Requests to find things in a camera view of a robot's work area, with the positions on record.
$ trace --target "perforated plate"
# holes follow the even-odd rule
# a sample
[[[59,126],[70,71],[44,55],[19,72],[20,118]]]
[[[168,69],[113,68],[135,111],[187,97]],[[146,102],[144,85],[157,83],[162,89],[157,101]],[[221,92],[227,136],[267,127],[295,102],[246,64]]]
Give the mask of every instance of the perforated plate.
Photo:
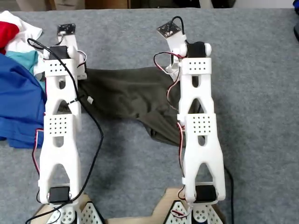
[[[209,135],[214,129],[215,114],[195,113],[187,114],[187,130],[198,136]]]
[[[66,65],[66,67],[70,70],[71,74],[76,75],[76,61],[73,59],[63,59],[62,62]],[[65,70],[65,68],[61,65],[58,60],[45,60],[45,76],[68,76],[69,73]]]
[[[223,224],[221,219],[219,218],[218,214],[216,211],[213,209],[213,207],[210,205],[207,207],[208,208],[208,218],[210,219],[210,224]]]
[[[74,115],[59,114],[44,116],[44,131],[50,136],[65,136],[72,132]]]
[[[180,201],[175,201],[170,211],[171,210],[176,210],[183,214],[187,213],[186,209]],[[187,218],[176,218],[171,213],[169,213],[164,224],[187,224]]]
[[[103,224],[93,203],[88,202],[81,213],[82,224]]]
[[[211,58],[184,58],[182,60],[182,72],[183,75],[211,74]]]
[[[51,217],[48,219],[47,224],[49,223],[60,224],[60,219],[58,219],[59,215],[60,215],[59,211],[54,211]]]

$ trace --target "white plastic frame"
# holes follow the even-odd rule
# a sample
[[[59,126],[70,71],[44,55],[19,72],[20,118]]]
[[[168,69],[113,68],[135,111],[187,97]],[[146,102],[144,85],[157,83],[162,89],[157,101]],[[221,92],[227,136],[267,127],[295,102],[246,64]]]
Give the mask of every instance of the white plastic frame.
[[[223,155],[217,135],[216,114],[211,96],[211,58],[184,58],[181,63],[181,99],[178,120],[185,126],[186,149],[184,156],[185,198],[189,204],[196,199],[195,179],[201,164],[205,163],[212,175],[217,199],[225,199]],[[198,76],[199,85],[194,87],[192,76]],[[189,114],[194,99],[198,99],[204,113]],[[198,136],[205,136],[200,145]]]
[[[63,59],[62,62],[71,72],[77,85],[77,63],[75,59]],[[81,106],[77,98],[72,79],[58,60],[45,61],[47,102],[44,116],[44,140],[40,155],[41,203],[49,203],[48,193],[55,167],[61,164],[69,177],[70,198],[78,195],[81,187],[80,159],[76,147],[76,132],[81,130]],[[59,88],[59,82],[65,81],[65,87]],[[57,114],[62,100],[69,104],[72,114]],[[57,138],[63,138],[63,145],[57,144]]]

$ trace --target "blue cloth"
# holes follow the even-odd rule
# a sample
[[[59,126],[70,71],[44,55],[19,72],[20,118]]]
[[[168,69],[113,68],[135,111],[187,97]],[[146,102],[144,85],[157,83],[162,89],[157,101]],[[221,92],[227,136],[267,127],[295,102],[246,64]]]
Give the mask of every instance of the blue cloth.
[[[33,147],[35,130],[43,128],[46,94],[33,75],[0,54],[0,139],[15,148]],[[39,133],[38,146],[43,143]]]
[[[295,10],[298,10],[299,9],[299,0],[295,0],[293,2],[293,6],[295,7]]]
[[[36,50],[32,50],[30,52],[25,52],[25,53],[8,51],[6,52],[5,56],[12,58],[16,62],[23,65],[33,75],[34,66],[37,64],[38,61],[38,53]],[[41,85],[43,91],[45,92],[45,82],[41,82],[39,80],[37,81]]]

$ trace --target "dark green cloth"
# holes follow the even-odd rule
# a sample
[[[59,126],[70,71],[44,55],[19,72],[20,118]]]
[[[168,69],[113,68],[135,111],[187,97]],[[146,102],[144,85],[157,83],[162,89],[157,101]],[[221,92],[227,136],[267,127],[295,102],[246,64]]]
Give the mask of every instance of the dark green cloth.
[[[87,69],[87,80],[79,82],[79,90],[93,98],[91,107],[97,115],[137,119],[153,139],[178,145],[178,112],[169,106],[166,98],[166,91],[172,83],[170,76],[156,67]],[[177,84],[170,92],[172,105],[177,107],[179,98]]]

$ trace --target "wooden board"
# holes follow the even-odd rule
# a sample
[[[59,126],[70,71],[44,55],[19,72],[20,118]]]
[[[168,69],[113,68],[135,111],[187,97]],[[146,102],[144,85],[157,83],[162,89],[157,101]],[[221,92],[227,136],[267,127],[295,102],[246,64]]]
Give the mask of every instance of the wooden board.
[[[174,200],[178,199],[178,190],[176,188],[168,188],[155,207],[153,213],[149,217],[126,217],[126,218],[111,218],[106,220],[106,224],[162,224],[168,214],[168,211]],[[83,209],[85,204],[90,201],[88,195],[82,196],[82,203],[80,208]],[[36,215],[50,211],[51,207],[45,205],[39,209]],[[31,224],[45,224],[50,218],[51,214],[31,221]]]

